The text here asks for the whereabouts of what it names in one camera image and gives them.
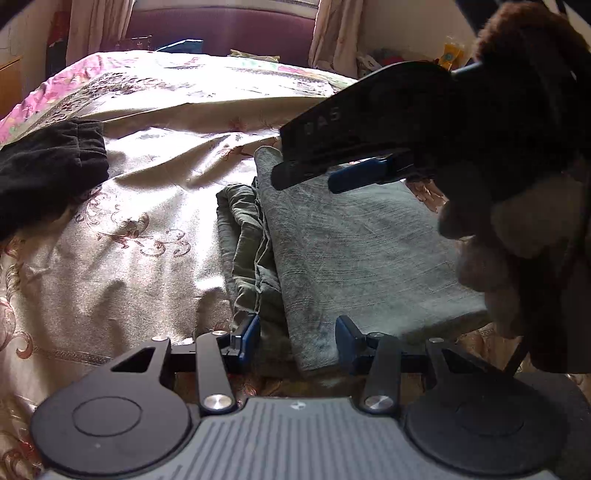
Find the right hand holding gripper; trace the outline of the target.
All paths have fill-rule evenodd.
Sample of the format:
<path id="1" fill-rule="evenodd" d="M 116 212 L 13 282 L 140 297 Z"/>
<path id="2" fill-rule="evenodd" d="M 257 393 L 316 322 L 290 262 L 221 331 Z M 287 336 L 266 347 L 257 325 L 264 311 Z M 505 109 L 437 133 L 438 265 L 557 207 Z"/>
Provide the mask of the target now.
<path id="1" fill-rule="evenodd" d="M 580 227 L 584 194 L 590 191 L 590 184 L 583 180 L 589 177 L 588 167 L 577 167 L 492 207 L 480 209 L 452 200 L 442 207 L 440 234 L 467 240 L 457 267 L 458 280 L 485 295 L 489 317 L 503 337 L 521 336 L 525 327 L 525 300 L 517 291 L 517 274 L 510 271 L 509 256 L 525 261 L 528 285 L 537 279 L 536 255 L 546 252 L 554 269 L 563 266 Z"/>

